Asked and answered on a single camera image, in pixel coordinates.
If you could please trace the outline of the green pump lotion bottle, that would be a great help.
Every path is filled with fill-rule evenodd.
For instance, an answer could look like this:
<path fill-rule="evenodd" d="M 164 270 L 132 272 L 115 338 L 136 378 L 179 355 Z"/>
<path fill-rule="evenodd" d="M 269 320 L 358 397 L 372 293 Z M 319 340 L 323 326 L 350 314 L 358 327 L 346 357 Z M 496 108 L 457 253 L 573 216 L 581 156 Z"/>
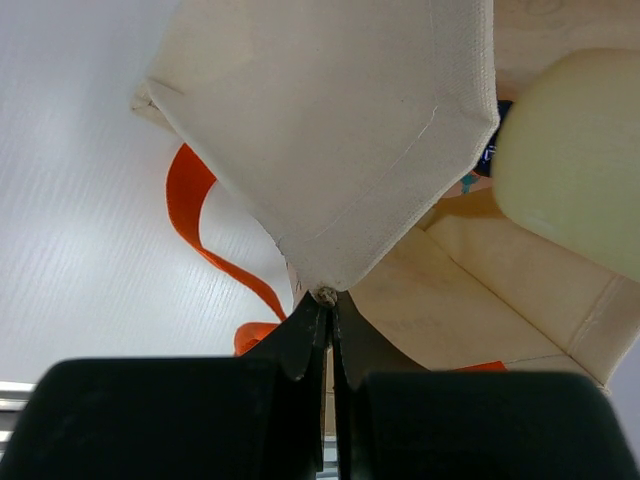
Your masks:
<path fill-rule="evenodd" d="M 580 50 L 516 99 L 492 160 L 512 221 L 639 278 L 639 53 Z"/>

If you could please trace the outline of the beige canvas bag orange handles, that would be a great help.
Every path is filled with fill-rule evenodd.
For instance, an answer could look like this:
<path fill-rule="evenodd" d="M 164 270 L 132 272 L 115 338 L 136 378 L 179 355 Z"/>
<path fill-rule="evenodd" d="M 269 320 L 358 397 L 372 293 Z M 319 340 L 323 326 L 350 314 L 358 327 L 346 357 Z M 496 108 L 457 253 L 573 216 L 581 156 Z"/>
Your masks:
<path fill-rule="evenodd" d="M 497 102 L 599 48 L 639 53 L 637 2 L 184 1 L 134 106 L 182 140 L 166 201 L 189 244 L 222 186 L 296 296 L 350 294 L 418 365 L 605 387 L 639 334 L 639 278 L 516 224 L 493 177 L 460 193 Z"/>

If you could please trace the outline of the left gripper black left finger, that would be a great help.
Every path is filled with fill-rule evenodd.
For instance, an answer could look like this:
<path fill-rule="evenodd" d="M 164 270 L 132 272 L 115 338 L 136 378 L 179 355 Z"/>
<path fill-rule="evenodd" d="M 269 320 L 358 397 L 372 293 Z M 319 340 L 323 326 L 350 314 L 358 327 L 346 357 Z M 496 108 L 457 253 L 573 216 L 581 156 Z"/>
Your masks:
<path fill-rule="evenodd" d="M 305 297 L 237 357 L 94 358 L 37 384 L 5 479 L 312 479 L 323 465 L 328 312 Z"/>

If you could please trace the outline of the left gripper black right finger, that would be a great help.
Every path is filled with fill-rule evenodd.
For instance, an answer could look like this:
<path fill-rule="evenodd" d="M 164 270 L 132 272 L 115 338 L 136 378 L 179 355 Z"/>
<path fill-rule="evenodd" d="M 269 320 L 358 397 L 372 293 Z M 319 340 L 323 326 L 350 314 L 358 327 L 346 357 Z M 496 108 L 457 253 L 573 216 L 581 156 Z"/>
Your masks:
<path fill-rule="evenodd" d="M 331 314 L 343 479 L 635 479 L 609 402 L 563 372 L 430 371 L 340 293 Z"/>

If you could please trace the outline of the orange bottle blue spray top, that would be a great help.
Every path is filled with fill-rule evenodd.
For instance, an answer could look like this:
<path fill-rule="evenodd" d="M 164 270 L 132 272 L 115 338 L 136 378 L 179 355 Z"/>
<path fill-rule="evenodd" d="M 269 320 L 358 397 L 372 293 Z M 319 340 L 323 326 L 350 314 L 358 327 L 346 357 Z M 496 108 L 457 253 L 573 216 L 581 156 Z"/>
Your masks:
<path fill-rule="evenodd" d="M 486 182 L 492 177 L 492 159 L 496 153 L 497 140 L 499 137 L 499 133 L 504 123 L 509 110 L 512 108 L 513 101 L 512 100 L 499 100 L 497 102 L 498 106 L 498 114 L 499 114 L 499 124 L 493 135 L 491 136 L 489 142 L 485 146 L 479 160 L 476 162 L 474 168 L 466 174 L 460 180 L 460 193 L 461 194 L 469 194 L 473 189 L 478 189 L 478 184 L 482 182 Z"/>

